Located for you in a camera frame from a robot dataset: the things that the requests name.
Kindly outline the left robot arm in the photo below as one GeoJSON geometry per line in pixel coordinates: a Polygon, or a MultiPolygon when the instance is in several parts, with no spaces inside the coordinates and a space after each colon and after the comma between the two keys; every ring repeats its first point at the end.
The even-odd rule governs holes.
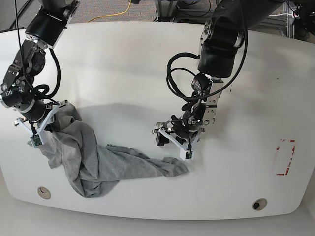
{"type": "Polygon", "coordinates": [[[245,62],[248,49],[248,29],[274,12],[282,0],[222,0],[210,20],[204,25],[199,52],[178,53],[167,64],[166,83],[170,91],[185,101],[181,117],[157,123],[152,133],[157,145],[170,142],[180,149],[180,158],[194,159],[194,145],[210,123],[215,122],[221,92],[236,79],[245,62]],[[197,60],[198,73],[191,83],[190,97],[185,96],[175,83],[172,63],[179,58],[197,60]]]}

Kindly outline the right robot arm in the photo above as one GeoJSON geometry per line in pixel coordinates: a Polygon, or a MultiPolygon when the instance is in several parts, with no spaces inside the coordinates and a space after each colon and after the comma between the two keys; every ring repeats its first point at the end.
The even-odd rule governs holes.
{"type": "Polygon", "coordinates": [[[19,42],[19,51],[0,86],[1,104],[22,115],[14,125],[27,130],[33,147],[45,144],[44,132],[53,130],[56,112],[68,103],[53,99],[61,83],[61,68],[54,47],[75,15],[80,1],[42,0],[40,4],[37,15],[26,29],[27,38],[19,42]],[[45,66],[46,49],[57,68],[57,82],[52,92],[46,84],[33,85],[35,77],[45,66]]]}

